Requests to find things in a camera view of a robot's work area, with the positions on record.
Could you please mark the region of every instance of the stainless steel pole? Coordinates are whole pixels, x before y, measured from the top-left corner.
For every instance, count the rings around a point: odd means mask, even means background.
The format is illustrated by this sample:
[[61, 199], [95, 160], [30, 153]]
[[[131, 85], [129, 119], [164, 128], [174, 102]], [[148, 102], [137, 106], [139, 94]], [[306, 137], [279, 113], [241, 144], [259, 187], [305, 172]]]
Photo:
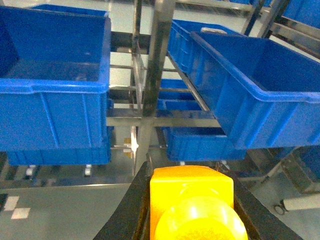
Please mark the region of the stainless steel pole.
[[139, 127], [138, 130], [138, 149], [135, 162], [136, 173], [147, 160], [152, 130], [154, 128], [152, 118], [156, 114], [159, 88], [167, 55], [169, 34], [175, 6], [175, 0], [156, 0], [154, 4], [150, 48], [142, 101], [141, 127]]
[[274, 22], [278, 22], [282, 14], [285, 12], [290, 0], [274, 0], [265, 23], [258, 33], [258, 38], [269, 38], [272, 34], [271, 27]]

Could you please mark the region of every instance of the black plastic part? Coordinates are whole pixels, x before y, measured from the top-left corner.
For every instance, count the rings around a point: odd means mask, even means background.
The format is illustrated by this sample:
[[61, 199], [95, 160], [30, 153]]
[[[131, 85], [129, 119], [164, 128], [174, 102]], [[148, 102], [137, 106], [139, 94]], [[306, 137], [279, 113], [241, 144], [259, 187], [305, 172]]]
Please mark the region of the black plastic part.
[[[251, 240], [303, 240], [275, 217], [220, 162], [216, 169], [231, 177], [234, 183], [234, 210], [243, 221]], [[118, 208], [94, 240], [150, 239], [150, 176], [145, 162]]]

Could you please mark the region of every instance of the white pipe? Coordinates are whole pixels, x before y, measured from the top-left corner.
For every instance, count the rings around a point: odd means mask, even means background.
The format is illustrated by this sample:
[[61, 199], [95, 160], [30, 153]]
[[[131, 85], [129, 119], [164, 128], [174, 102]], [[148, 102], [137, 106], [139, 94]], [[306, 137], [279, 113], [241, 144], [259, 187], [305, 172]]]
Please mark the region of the white pipe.
[[283, 200], [287, 211], [320, 209], [320, 193]]

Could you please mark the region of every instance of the metal rail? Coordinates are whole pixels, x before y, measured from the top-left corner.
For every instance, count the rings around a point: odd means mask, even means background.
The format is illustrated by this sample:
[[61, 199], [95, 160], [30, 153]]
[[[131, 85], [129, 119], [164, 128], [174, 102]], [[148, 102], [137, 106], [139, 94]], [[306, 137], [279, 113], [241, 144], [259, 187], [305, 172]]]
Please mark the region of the metal rail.
[[143, 116], [138, 109], [114, 108], [108, 110], [108, 126], [143, 127], [145, 121], [151, 127], [202, 127], [219, 128], [220, 125], [211, 111], [156, 110], [154, 116]]
[[146, 80], [143, 95], [143, 108], [140, 128], [138, 129], [138, 149], [136, 153], [135, 172], [147, 160], [153, 121], [156, 115], [158, 94], [162, 72], [167, 55], [169, 33], [174, 16], [175, 0], [156, 0], [152, 21], [150, 48], [147, 63]]

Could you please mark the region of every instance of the bin stack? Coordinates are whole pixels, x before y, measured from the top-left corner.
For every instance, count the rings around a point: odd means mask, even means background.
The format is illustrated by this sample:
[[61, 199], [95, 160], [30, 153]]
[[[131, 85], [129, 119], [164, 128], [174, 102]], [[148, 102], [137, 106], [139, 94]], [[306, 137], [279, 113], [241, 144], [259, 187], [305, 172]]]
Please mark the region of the bin stack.
[[11, 165], [105, 164], [108, 12], [0, 8], [0, 151]]

